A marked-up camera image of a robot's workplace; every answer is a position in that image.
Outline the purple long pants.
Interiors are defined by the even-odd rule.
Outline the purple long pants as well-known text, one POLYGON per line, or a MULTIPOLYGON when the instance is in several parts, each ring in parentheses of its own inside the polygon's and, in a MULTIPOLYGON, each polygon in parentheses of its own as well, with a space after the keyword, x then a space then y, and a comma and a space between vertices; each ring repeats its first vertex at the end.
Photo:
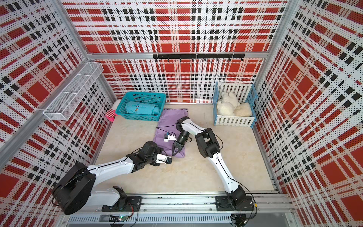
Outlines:
POLYGON ((176 129, 176 122, 179 119, 188 116, 188 114, 188 109, 164 109, 162 111, 153 141, 158 147, 163 148, 168 156, 172 156, 174 141, 164 142, 164 136, 169 133, 174 135, 177 139, 180 132, 176 129))

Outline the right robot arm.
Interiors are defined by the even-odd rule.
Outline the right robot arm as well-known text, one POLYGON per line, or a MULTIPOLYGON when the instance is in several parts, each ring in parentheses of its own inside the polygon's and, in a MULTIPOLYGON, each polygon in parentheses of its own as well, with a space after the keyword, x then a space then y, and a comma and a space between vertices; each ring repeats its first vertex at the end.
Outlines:
POLYGON ((220 154, 220 145, 211 128, 202 128, 185 116, 176 122, 176 129, 180 132, 173 142, 172 156, 178 154, 192 135, 202 157, 206 158, 215 168, 220 177, 228 201, 231 206, 238 207, 242 202, 253 202, 251 196, 247 196, 243 187, 233 178, 220 154))

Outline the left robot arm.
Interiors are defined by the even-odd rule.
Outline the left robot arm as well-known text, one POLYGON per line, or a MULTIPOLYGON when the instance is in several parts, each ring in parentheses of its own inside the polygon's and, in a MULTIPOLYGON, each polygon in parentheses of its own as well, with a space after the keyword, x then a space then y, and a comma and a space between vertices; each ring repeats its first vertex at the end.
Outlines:
POLYGON ((172 157, 155 142, 148 141, 125 157, 100 165, 74 165, 53 188, 53 204, 66 215, 74 214, 85 207, 101 206, 103 212, 138 210, 136 202, 128 199, 121 187, 114 186, 106 191, 95 187, 102 182, 121 175, 128 175, 147 165, 171 164, 172 157))

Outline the teal plastic basket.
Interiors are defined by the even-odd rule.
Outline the teal plastic basket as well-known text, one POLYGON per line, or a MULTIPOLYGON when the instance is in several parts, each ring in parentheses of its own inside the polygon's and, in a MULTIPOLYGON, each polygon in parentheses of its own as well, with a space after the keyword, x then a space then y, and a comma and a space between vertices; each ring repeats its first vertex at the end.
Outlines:
POLYGON ((163 93, 127 92, 115 112, 128 120, 158 122, 165 102, 163 93))

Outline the folded teal garment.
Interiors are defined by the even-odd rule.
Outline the folded teal garment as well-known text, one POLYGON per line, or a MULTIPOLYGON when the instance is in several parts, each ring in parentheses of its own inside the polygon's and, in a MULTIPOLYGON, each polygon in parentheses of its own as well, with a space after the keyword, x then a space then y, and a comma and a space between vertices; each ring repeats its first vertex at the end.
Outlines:
POLYGON ((158 105, 130 101, 125 106, 128 114, 159 115, 158 105))

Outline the white fluffy plush toy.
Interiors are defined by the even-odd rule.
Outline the white fluffy plush toy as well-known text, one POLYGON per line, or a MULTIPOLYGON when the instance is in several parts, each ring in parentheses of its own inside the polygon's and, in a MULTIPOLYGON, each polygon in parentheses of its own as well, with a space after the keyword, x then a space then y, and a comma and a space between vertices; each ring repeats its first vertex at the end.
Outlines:
POLYGON ((240 103, 234 93, 222 92, 221 98, 216 105, 217 114, 222 116, 235 116, 234 110, 239 105, 240 103))

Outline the green circuit board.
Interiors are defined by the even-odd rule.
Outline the green circuit board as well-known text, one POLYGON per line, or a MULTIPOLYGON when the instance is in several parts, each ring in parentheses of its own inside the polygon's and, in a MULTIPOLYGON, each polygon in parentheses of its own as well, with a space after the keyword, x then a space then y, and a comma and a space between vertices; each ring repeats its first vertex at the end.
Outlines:
POLYGON ((112 222, 124 222, 127 221, 129 219, 129 216, 114 216, 114 215, 110 215, 109 220, 112 222))

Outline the blue white slatted crate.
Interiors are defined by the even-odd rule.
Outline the blue white slatted crate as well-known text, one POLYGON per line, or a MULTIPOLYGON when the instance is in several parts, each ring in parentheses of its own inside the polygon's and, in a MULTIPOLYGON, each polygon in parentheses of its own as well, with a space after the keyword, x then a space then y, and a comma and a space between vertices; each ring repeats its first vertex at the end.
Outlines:
POLYGON ((217 82, 213 95, 214 125, 254 127, 257 99, 253 84, 217 82))

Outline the cream fluffy cushion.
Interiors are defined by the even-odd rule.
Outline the cream fluffy cushion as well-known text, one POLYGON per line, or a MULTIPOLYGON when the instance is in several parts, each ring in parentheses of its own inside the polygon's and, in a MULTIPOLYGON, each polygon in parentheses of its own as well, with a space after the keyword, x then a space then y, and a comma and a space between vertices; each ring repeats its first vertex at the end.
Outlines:
POLYGON ((252 117, 252 109, 248 102, 241 103, 234 110, 234 115, 239 117, 252 117))

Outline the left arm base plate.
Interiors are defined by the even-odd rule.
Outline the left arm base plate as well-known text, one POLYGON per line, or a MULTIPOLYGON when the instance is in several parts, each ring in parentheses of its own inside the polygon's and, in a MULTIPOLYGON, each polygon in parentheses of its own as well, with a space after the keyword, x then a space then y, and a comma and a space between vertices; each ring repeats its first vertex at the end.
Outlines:
POLYGON ((137 212, 141 202, 141 196, 120 197, 113 206, 103 205, 102 212, 137 212))

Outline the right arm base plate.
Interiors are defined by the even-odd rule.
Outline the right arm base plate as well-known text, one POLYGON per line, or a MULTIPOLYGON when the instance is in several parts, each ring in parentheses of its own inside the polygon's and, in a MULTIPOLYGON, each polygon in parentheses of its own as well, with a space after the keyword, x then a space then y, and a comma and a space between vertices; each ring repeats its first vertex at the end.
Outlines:
POLYGON ((251 196, 246 196, 244 199, 233 200, 228 196, 216 196, 217 211, 253 211, 254 202, 251 196))

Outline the black hook rail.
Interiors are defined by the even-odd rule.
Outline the black hook rail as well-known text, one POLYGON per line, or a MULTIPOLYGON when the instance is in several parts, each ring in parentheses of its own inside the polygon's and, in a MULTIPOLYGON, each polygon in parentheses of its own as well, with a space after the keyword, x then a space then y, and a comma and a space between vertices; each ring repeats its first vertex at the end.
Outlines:
POLYGON ((243 59, 245 56, 246 54, 154 54, 153 59, 243 59))

